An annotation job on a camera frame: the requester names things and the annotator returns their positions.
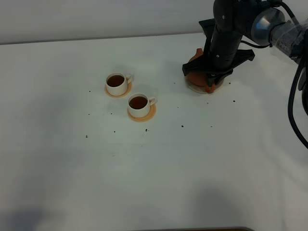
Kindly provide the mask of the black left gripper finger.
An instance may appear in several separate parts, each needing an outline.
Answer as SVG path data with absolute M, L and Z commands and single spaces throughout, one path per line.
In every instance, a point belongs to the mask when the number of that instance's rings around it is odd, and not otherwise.
M 182 66 L 182 71 L 185 76 L 189 73 L 209 73 L 207 56 L 203 54 L 196 59 L 189 61 Z

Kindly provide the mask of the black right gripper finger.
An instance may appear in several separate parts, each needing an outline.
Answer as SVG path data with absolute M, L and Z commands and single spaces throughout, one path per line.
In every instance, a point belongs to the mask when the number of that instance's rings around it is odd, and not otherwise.
M 246 61 L 253 61 L 255 58 L 255 53 L 252 49 L 249 50 L 240 50 L 238 49 L 234 53 L 234 57 L 232 60 L 232 69 L 238 67 L 239 65 L 243 64 Z

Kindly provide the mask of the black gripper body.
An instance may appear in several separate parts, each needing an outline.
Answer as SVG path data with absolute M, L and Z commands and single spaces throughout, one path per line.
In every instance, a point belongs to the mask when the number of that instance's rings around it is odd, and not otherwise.
M 242 37 L 251 38 L 252 24 L 259 15 L 257 0 L 216 0 L 214 18 L 200 21 L 206 35 L 203 54 L 208 58 L 208 79 L 224 79 L 233 72 L 234 53 Z

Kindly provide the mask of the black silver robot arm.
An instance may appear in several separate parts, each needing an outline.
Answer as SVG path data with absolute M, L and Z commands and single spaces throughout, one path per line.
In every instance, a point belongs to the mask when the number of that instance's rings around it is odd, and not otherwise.
M 298 61 L 306 28 L 281 0 L 216 0 L 212 19 L 199 24 L 206 36 L 203 54 L 182 66 L 184 75 L 206 74 L 216 81 L 247 60 L 252 50 L 240 50 L 243 37 L 258 46 L 275 46 Z

